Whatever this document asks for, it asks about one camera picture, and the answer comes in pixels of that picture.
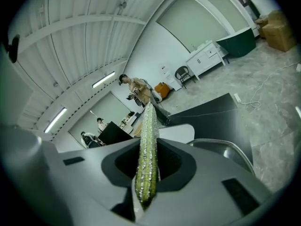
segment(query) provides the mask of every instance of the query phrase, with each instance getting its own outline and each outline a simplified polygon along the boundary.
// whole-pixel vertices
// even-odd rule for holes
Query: gray tiled floor
[[[230,64],[217,65],[200,75],[200,81],[189,81],[186,87],[172,92],[162,102],[172,114],[178,113],[226,93],[238,93],[249,102],[254,92],[276,69],[301,61],[297,47],[288,52],[270,48],[258,40],[256,49]],[[301,73],[296,66],[277,71],[257,92],[254,101],[260,108],[238,104],[242,123],[252,146],[257,177],[273,192],[282,188],[292,172],[293,152],[301,120],[295,106],[301,106]]]

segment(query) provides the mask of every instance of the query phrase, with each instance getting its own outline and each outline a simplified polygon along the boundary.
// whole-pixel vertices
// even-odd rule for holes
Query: metal pipe
[[[234,143],[232,143],[230,141],[217,140],[217,139],[198,138],[198,139],[194,139],[194,140],[192,140],[192,141],[190,141],[186,144],[192,145],[192,144],[197,143],[197,142],[216,143],[216,144],[221,144],[221,145],[227,145],[227,146],[233,148],[234,151],[236,151],[242,157],[242,159],[246,163],[247,167],[249,168],[250,172],[254,176],[256,176],[250,160],[247,158],[246,154]]]

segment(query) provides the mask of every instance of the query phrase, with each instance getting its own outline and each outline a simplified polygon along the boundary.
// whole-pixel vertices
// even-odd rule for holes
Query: man
[[[108,126],[108,124],[103,123],[103,118],[97,118],[98,123],[98,133],[101,134],[103,130]]]
[[[100,145],[98,142],[101,142],[94,134],[89,133],[89,132],[81,132],[81,143],[84,146],[84,148],[94,148],[94,147],[99,147]]]
[[[157,105],[155,98],[143,80],[138,78],[131,79],[127,77],[127,75],[122,74],[119,76],[119,82],[120,84],[128,84],[128,88],[132,92],[130,95],[131,98],[137,97],[144,105],[151,102],[155,107],[157,118],[162,125],[168,125],[170,123],[170,113]]]

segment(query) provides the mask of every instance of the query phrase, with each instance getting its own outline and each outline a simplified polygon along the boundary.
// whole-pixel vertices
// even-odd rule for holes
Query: white ceiling
[[[10,40],[21,36],[13,66],[34,91],[21,127],[44,130],[66,107],[50,131],[53,138],[92,97],[110,90],[163,0],[127,0],[125,9],[120,1],[27,0],[20,8],[9,27]],[[92,88],[113,71],[114,77]]]

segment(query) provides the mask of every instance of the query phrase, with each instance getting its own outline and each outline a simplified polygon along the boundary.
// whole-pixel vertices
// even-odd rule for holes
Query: black chair
[[[182,83],[182,85],[185,87],[185,89],[186,89],[186,86],[183,84],[184,79],[192,78],[189,74],[187,66],[181,66],[180,68],[178,68],[177,71],[175,72],[174,76]]]

